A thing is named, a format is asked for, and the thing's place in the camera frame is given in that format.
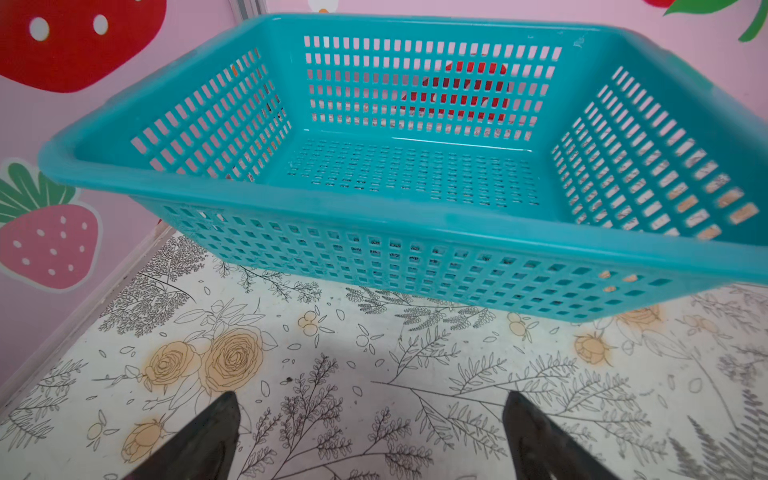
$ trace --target yellow rose print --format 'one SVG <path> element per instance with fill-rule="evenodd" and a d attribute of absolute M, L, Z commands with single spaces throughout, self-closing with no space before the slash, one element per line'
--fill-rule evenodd
<path fill-rule="evenodd" d="M 218 336 L 203 355 L 200 384 L 208 394 L 239 389 L 256 375 L 263 361 L 260 330 L 230 330 Z"/>
<path fill-rule="evenodd" d="M 574 347 L 579 357 L 590 365 L 599 365 L 602 362 L 608 365 L 611 364 L 608 357 L 614 347 L 609 346 L 603 340 L 602 334 L 593 333 L 591 335 L 576 336 Z"/>
<path fill-rule="evenodd" d="M 632 310 L 631 312 L 617 315 L 616 319 L 640 331 L 647 330 L 662 322 L 661 308 L 658 305 L 653 305 Z"/>
<path fill-rule="evenodd" d="M 140 423 L 128 435 L 121 455 L 128 463 L 136 462 L 152 451 L 155 444 L 165 435 L 163 424 L 157 420 Z"/>
<path fill-rule="evenodd" d="M 200 356 L 194 347 L 184 342 L 163 345 L 144 368 L 144 386 L 150 392 L 154 386 L 163 386 L 163 394 L 178 379 L 190 376 L 200 368 Z"/>

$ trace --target leaf branch print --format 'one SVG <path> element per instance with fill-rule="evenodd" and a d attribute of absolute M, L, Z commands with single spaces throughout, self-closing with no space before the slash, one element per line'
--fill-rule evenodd
<path fill-rule="evenodd" d="M 506 362 L 507 359 L 494 359 L 493 353 L 491 353 L 490 357 L 484 355 L 476 362 L 469 358 L 466 369 L 463 369 L 461 365 L 458 366 L 458 374 L 462 377 L 462 380 L 450 379 L 458 388 L 453 386 L 450 388 L 461 394 L 469 392 L 472 390 L 472 387 L 481 386 L 483 383 L 493 383 L 493 375 L 507 371 L 503 366 Z"/>
<path fill-rule="evenodd" d="M 757 366 L 768 362 L 768 349 L 763 346 L 734 346 L 734 349 L 745 360 L 727 353 L 720 357 L 717 368 L 732 382 L 747 387 L 754 386 L 756 378 L 762 375 Z"/>
<path fill-rule="evenodd" d="M 453 344 L 450 350 L 445 350 L 445 342 L 451 333 L 445 330 L 440 331 L 438 327 L 435 327 L 434 333 L 431 329 L 427 330 L 424 336 L 409 337 L 407 346 L 403 345 L 402 339 L 397 342 L 398 348 L 402 354 L 398 357 L 394 352 L 389 352 L 389 356 L 397 364 L 397 371 L 389 382 L 394 382 L 401 373 L 407 369 L 415 370 L 417 367 L 411 365 L 415 360 L 420 367 L 426 368 L 429 366 L 429 360 L 433 359 L 442 365 L 448 365 L 450 359 L 457 358 L 461 350 L 456 349 L 456 344 Z"/>
<path fill-rule="evenodd" d="M 389 408 L 384 408 L 376 414 L 371 425 L 372 432 L 368 435 L 370 445 L 359 454 L 350 455 L 353 440 L 345 438 L 343 430 L 336 426 L 340 420 L 342 399 L 334 397 L 333 394 L 338 391 L 338 388 L 329 383 L 331 375 L 338 369 L 339 364 L 335 359 L 321 354 L 315 360 L 311 371 L 301 374 L 296 379 L 293 387 L 295 395 L 286 397 L 282 402 L 282 413 L 272 416 L 268 409 L 261 416 L 256 432 L 253 434 L 253 448 L 240 470 L 240 476 L 255 478 L 258 474 L 264 473 L 269 465 L 274 464 L 275 457 L 279 454 L 267 447 L 259 448 L 259 445 L 266 441 L 266 437 L 276 425 L 280 425 L 280 440 L 283 442 L 286 453 L 282 464 L 272 474 L 272 480 L 293 477 L 319 468 L 328 470 L 334 478 L 342 478 L 331 468 L 332 465 L 352 458 L 374 456 L 384 457 L 390 472 L 398 478 L 411 480 L 421 478 L 422 469 L 432 464 L 432 452 L 424 448 L 418 449 L 397 443 L 399 439 L 411 435 L 410 423 L 403 419 L 393 419 Z M 315 445 L 297 451 L 299 445 L 313 431 L 313 427 L 320 422 L 323 423 L 326 431 L 316 437 Z M 372 451 L 382 442 L 387 444 L 385 452 Z M 323 462 L 305 467 L 298 472 L 280 474 L 293 464 L 296 457 L 313 451 L 317 451 L 319 460 Z M 379 478 L 379 475 L 375 472 L 352 470 L 347 478 L 373 480 Z"/>
<path fill-rule="evenodd" d="M 86 365 L 83 360 L 57 363 L 46 377 L 35 384 L 18 407 L 0 422 L 0 427 L 5 426 L 0 442 L 11 439 L 9 452 L 26 448 L 30 442 L 37 443 L 48 437 L 54 426 L 51 425 L 51 419 L 45 417 L 61 409 L 61 404 L 68 399 L 70 387 L 76 381 L 75 373 L 81 373 Z"/>
<path fill-rule="evenodd" d="M 560 353 L 556 356 L 549 356 L 547 362 L 539 356 L 535 361 L 531 361 L 522 375 L 519 373 L 510 373 L 505 382 L 492 383 L 490 385 L 477 386 L 477 388 L 468 389 L 465 392 L 478 392 L 480 390 L 497 388 L 510 390 L 519 390 L 525 392 L 537 403 L 546 402 L 551 404 L 553 389 L 558 386 L 558 382 L 570 379 L 571 375 L 577 370 L 576 359 L 562 359 Z M 460 395 L 461 389 L 450 387 L 451 390 Z"/>
<path fill-rule="evenodd" d="M 428 442 L 442 445 L 444 450 L 454 449 L 455 440 L 459 439 L 465 446 L 471 445 L 476 454 L 482 452 L 486 457 L 497 458 L 506 455 L 504 442 L 499 440 L 504 437 L 497 412 L 504 408 L 508 391 L 517 389 L 539 404 L 547 415 L 563 422 L 564 428 L 571 428 L 572 422 L 577 422 L 576 425 L 588 424 L 604 430 L 616 440 L 620 455 L 630 449 L 641 463 L 658 462 L 666 455 L 665 442 L 654 441 L 650 435 L 642 436 L 650 421 L 635 395 L 627 391 L 627 379 L 590 370 L 579 372 L 575 359 L 557 354 L 546 361 L 538 357 L 523 372 L 509 373 L 506 381 L 499 382 L 494 376 L 504 372 L 504 364 L 505 361 L 495 358 L 494 354 L 470 361 L 467 367 L 457 366 L 461 378 L 451 378 L 454 385 L 449 386 L 450 392 L 393 381 L 373 383 L 408 389 L 419 401 L 415 420 L 421 422 L 420 431 L 427 432 Z M 478 398 L 480 393 L 485 398 Z M 488 399 L 489 395 L 499 393 L 504 397 Z M 444 410 L 430 400 L 432 396 L 453 402 Z M 490 416 L 472 413 L 472 404 L 482 407 Z M 590 435 L 583 434 L 581 438 L 595 442 Z"/>
<path fill-rule="evenodd" d="M 320 286 L 317 282 L 290 282 L 285 277 L 288 273 L 272 272 L 269 270 L 257 270 L 248 266 L 233 265 L 221 259 L 215 260 L 214 270 L 221 276 L 227 278 L 233 272 L 240 274 L 238 285 L 243 287 L 245 293 L 253 292 L 253 286 L 258 280 L 262 280 L 270 292 L 283 302 L 288 302 L 296 296 L 301 303 L 312 303 L 320 300 Z"/>
<path fill-rule="evenodd" d="M 259 450 L 257 450 L 257 447 L 266 442 L 266 437 L 272 432 L 275 425 L 280 422 L 281 418 L 282 414 L 272 416 L 272 412 L 269 409 L 266 409 L 264 414 L 259 417 L 256 431 L 252 434 L 253 448 L 243 468 L 240 470 L 240 475 L 255 478 L 257 473 L 264 473 L 268 465 L 274 464 L 274 457 L 277 456 L 277 452 L 270 447 L 262 447 Z"/>
<path fill-rule="evenodd" d="M 350 302 L 357 303 L 363 313 L 378 315 L 386 312 L 388 306 L 404 307 L 402 312 L 396 313 L 395 316 L 405 319 L 404 325 L 416 325 L 411 328 L 411 331 L 428 329 L 440 322 L 451 323 L 451 330 L 465 329 L 470 326 L 479 328 L 496 318 L 496 315 L 487 308 L 482 309 L 476 306 L 466 306 L 387 290 L 371 290 L 367 286 L 361 286 L 359 290 L 347 287 L 346 290 L 346 298 Z"/>
<path fill-rule="evenodd" d="M 489 455 L 500 459 L 501 456 L 507 456 L 505 448 L 506 436 L 501 434 L 501 429 L 493 424 L 488 424 L 488 417 L 482 414 L 474 415 L 469 405 L 463 405 L 457 402 L 451 406 L 448 415 L 445 418 L 453 426 L 456 438 L 472 444 L 475 454 L 483 452 L 485 457 Z"/>
<path fill-rule="evenodd" d="M 734 286 L 734 292 L 736 293 L 743 294 L 744 290 L 744 288 Z M 701 307 L 704 312 L 716 318 L 728 320 L 731 325 L 741 328 L 746 333 L 757 333 L 761 330 L 761 328 L 755 325 L 756 321 L 760 321 L 760 316 L 752 310 L 745 308 L 736 300 L 724 302 L 713 293 L 702 293 L 700 295 L 693 295 L 690 304 L 691 306 Z"/>
<path fill-rule="evenodd" d="M 184 236 L 169 238 L 107 306 L 99 330 L 117 328 L 121 335 L 142 336 L 164 325 L 187 301 L 194 302 L 174 282 L 201 269 L 206 255 L 203 247 Z"/>

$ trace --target basket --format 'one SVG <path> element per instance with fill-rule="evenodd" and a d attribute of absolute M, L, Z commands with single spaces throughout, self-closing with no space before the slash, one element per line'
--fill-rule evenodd
<path fill-rule="evenodd" d="M 629 31 L 274 15 L 57 134 L 227 262 L 584 322 L 768 278 L 768 135 Z"/>

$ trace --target white seed dot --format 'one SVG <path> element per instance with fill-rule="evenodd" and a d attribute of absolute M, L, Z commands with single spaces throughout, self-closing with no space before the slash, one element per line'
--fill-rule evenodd
<path fill-rule="evenodd" d="M 107 28 L 109 28 L 109 22 L 107 22 L 107 17 L 103 15 L 96 15 L 94 17 L 94 31 L 99 35 L 103 35 L 107 33 Z"/>
<path fill-rule="evenodd" d="M 45 18 L 35 17 L 29 22 L 29 34 L 37 41 L 43 41 L 48 38 L 51 28 L 45 21 Z"/>

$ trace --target green strawberry leaf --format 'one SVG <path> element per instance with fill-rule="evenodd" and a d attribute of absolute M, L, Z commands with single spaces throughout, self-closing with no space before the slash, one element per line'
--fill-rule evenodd
<path fill-rule="evenodd" d="M 38 188 L 40 189 L 40 197 L 41 201 L 45 205 L 41 205 L 41 207 L 46 207 L 51 204 L 50 199 L 48 198 L 48 184 L 49 184 L 48 177 L 43 175 L 42 172 L 38 172 Z"/>
<path fill-rule="evenodd" d="M 10 205 L 6 205 L 4 203 L 0 203 L 0 215 L 2 215 L 2 216 L 16 218 L 16 217 L 20 217 L 21 215 L 24 215 L 26 213 L 28 213 L 28 210 L 24 210 L 24 209 L 16 208 L 16 207 L 11 207 Z"/>
<path fill-rule="evenodd" d="M 733 5 L 737 1 L 738 0 L 677 0 L 664 14 L 694 13 L 697 15 L 704 15 L 707 13 L 719 12 L 723 8 Z"/>
<path fill-rule="evenodd" d="M 0 180 L 0 200 L 12 207 L 23 208 L 27 211 L 35 210 L 35 202 L 29 196 L 22 195 L 14 187 Z"/>
<path fill-rule="evenodd" d="M 40 176 L 45 179 L 45 189 L 48 192 L 48 205 L 60 205 L 67 191 L 66 187 L 51 181 L 50 178 L 42 173 L 40 173 Z"/>
<path fill-rule="evenodd" d="M 46 206 L 47 201 L 41 201 L 40 190 L 35 185 L 35 181 L 32 180 L 32 175 L 29 174 L 27 167 L 22 164 L 10 164 L 8 166 L 8 176 L 13 180 L 18 191 L 35 203 L 35 208 Z"/>
<path fill-rule="evenodd" d="M 78 192 L 78 189 L 75 187 L 65 187 L 66 190 L 64 192 L 64 197 L 61 199 L 61 204 L 68 204 L 73 198 L 74 194 Z"/>
<path fill-rule="evenodd" d="M 768 0 L 762 0 L 760 2 L 760 8 L 757 10 L 757 15 L 750 23 L 750 26 L 746 31 L 741 34 L 739 41 L 752 41 L 760 33 L 760 29 L 766 22 L 766 16 L 768 16 Z"/>

